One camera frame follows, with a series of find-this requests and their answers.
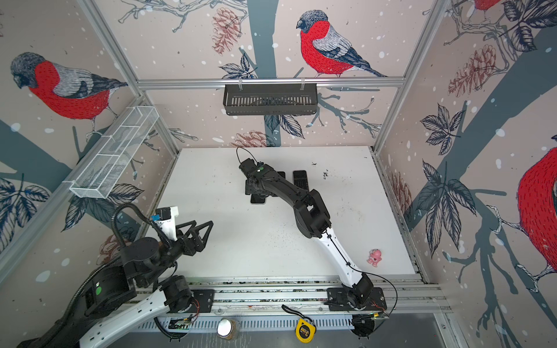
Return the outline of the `black phone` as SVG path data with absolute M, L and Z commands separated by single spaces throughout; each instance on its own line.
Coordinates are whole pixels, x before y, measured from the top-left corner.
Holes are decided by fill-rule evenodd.
M 250 203 L 251 204 L 265 204 L 266 196 L 261 194 L 251 194 Z

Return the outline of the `black phone horizontal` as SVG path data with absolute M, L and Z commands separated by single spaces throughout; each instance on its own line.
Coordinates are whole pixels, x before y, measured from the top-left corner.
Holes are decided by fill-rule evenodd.
M 304 170 L 293 171 L 293 181 L 296 187 L 304 191 L 309 191 L 308 174 Z

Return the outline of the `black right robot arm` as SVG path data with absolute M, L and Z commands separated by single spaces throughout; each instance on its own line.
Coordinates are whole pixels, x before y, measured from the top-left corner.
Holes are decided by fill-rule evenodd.
M 293 208 L 298 230 L 308 239 L 318 242 L 336 267 L 345 299 L 334 304 L 354 310 L 377 307 L 374 299 L 374 284 L 368 275 L 358 270 L 332 229 L 330 214 L 320 193 L 309 188 L 305 170 L 293 172 L 293 181 L 288 181 L 283 172 L 270 165 L 247 158 L 240 162 L 240 171 L 245 175 L 245 194 L 252 203 L 260 204 L 266 197 L 278 197 Z

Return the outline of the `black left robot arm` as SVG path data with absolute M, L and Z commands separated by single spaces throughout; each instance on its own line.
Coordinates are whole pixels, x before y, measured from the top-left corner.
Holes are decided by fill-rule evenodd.
M 125 246 L 116 259 L 91 273 L 48 332 L 20 347 L 107 347 L 167 313 L 185 315 L 190 323 L 209 313 L 213 290 L 192 290 L 182 275 L 159 277 L 179 258 L 204 250 L 213 222 L 190 221 L 177 228 L 186 231 L 168 246 L 152 237 Z

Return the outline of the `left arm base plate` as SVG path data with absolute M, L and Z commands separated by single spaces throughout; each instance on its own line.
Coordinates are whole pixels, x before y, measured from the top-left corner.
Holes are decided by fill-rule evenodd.
M 213 307 L 215 291 L 212 289 L 188 290 L 174 305 L 171 313 L 210 313 Z

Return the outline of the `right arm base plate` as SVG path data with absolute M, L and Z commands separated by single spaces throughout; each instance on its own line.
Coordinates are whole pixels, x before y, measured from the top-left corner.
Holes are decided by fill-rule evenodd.
M 348 302 L 348 293 L 344 288 L 328 288 L 326 290 L 327 300 L 325 305 L 329 307 L 329 310 L 334 312 L 338 311 L 387 311 L 387 303 L 385 301 L 384 292 L 381 288 L 374 287 L 371 290 L 370 297 L 366 303 L 365 307 L 360 309 L 353 307 Z

